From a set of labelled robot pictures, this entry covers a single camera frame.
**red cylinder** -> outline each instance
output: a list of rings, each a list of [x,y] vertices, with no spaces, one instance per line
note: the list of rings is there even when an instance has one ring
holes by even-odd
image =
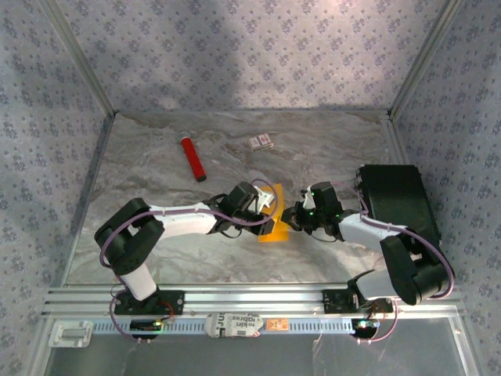
[[[193,141],[187,132],[181,134],[181,145],[185,150],[186,157],[191,166],[191,171],[193,171],[193,176],[195,176],[197,182],[203,182],[207,176],[205,175],[204,167],[202,167],[198,154],[196,153],[195,145],[193,145]]]

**blue patterned wall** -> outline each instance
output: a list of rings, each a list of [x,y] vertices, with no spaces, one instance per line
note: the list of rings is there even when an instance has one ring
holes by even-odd
[[[36,1],[3,0],[0,14],[0,374],[11,375],[66,265],[104,115]]]
[[[501,2],[467,2],[398,120],[463,285],[485,363],[501,374]]]
[[[120,111],[388,108],[444,0],[60,0]]]

